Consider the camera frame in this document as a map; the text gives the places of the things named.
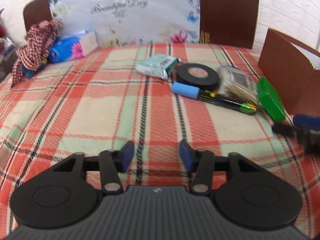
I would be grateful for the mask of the green box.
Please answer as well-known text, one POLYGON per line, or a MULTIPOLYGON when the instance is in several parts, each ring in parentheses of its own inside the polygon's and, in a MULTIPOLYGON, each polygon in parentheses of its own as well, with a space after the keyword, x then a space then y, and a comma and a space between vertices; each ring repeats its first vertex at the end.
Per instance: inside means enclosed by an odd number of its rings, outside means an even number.
POLYGON ((286 119, 278 92, 264 76, 257 82, 257 94, 261 106, 274 122, 282 122, 286 119))

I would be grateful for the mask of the blue-capped black marker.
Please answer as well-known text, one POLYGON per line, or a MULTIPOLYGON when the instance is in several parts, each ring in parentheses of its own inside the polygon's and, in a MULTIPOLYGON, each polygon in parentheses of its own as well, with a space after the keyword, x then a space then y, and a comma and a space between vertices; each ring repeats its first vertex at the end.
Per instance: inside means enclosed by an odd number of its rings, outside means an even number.
POLYGON ((213 92, 201 90, 198 87, 175 82, 173 83, 171 90, 174 94, 231 109, 240 113, 255 115, 257 112, 256 105, 239 100, 233 100, 213 92))

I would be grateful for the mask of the large black tape roll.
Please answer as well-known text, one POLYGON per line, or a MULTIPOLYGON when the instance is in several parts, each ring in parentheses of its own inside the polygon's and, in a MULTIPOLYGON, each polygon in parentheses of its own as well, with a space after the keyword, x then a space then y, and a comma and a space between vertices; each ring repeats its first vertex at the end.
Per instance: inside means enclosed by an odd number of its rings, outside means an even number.
POLYGON ((220 84, 220 77, 215 70, 208 66, 185 63, 177 68, 176 81, 201 90, 214 91, 220 84))

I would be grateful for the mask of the bag of wooden sticks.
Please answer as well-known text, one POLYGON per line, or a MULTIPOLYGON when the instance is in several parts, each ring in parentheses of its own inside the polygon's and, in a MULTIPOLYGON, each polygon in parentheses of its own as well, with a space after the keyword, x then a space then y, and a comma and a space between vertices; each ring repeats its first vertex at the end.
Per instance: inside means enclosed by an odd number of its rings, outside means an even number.
POLYGON ((257 85, 247 73, 232 66, 220 66, 217 73, 220 77, 218 94, 259 105, 257 85))

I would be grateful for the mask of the teal tissue packet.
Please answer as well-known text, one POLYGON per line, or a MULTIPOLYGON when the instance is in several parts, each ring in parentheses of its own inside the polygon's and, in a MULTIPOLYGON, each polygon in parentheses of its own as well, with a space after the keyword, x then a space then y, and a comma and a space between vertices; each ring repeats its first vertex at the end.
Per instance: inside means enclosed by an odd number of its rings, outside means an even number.
POLYGON ((176 64, 180 62, 180 59, 177 57, 156 54, 141 63, 137 63, 135 70, 146 76, 166 80, 170 77, 171 71, 175 68, 176 64))

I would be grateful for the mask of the brown cardboard box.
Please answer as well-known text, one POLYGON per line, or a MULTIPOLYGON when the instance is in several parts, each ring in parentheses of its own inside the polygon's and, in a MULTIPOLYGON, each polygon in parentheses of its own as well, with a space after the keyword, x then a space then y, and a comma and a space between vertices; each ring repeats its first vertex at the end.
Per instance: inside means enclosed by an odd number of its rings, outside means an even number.
POLYGON ((270 28, 258 65, 290 115, 319 116, 319 51, 270 28))

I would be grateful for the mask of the plaid bed blanket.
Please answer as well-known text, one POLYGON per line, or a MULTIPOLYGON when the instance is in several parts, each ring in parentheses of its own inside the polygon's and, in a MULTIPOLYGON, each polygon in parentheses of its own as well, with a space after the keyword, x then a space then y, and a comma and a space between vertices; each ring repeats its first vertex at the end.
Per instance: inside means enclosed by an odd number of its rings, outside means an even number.
POLYGON ((260 54, 213 44, 154 44, 99 49, 78 61, 48 65, 30 80, 1 83, 1 237, 16 227, 9 199, 16 187, 74 152, 97 155, 125 142, 136 153, 123 185, 185 185, 191 176, 178 156, 186 139, 216 155, 237 152, 289 182, 303 207, 296 227, 319 234, 319 159, 274 135, 272 120, 185 98, 168 80, 135 65, 156 54, 216 69, 231 65, 257 80, 260 54))

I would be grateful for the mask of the blue floral tissue pack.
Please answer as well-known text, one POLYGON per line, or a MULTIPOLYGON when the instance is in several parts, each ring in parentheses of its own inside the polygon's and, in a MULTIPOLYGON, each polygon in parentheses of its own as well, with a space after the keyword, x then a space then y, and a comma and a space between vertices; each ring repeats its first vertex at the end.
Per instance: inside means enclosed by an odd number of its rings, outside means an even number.
POLYGON ((95 31, 83 30, 57 38, 50 49, 48 61, 54 64, 80 59, 88 56, 98 47, 95 31))

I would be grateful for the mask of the brown wooden headboard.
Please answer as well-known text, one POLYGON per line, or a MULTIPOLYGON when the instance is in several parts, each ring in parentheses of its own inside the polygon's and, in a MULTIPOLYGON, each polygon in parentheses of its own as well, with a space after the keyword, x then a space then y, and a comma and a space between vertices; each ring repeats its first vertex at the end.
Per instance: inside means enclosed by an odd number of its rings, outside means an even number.
MULTIPOLYGON (((200 38, 197 43, 252 48, 259 0, 200 0, 200 38)), ((23 11, 27 29, 52 16, 49 0, 33 0, 23 11)))

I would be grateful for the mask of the red checkered cloth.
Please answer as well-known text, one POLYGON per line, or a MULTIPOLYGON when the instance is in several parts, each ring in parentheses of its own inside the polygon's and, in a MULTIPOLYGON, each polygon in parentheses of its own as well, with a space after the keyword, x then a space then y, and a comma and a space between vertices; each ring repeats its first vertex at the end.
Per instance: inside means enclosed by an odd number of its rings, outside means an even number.
POLYGON ((23 78, 21 66, 33 71, 39 69, 41 61, 48 57, 62 26, 62 20, 59 18, 31 26, 24 37, 27 44, 16 50, 17 59, 12 67, 12 87, 20 83, 23 78))

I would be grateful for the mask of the floral plastic-wrapped mattress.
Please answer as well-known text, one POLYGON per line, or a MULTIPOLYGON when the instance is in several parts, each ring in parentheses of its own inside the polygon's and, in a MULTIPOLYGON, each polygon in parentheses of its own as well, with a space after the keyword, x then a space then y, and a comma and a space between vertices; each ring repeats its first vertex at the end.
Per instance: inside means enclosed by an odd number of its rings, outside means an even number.
POLYGON ((94 31, 102 47, 197 43, 200 0, 49 0, 62 35, 94 31))

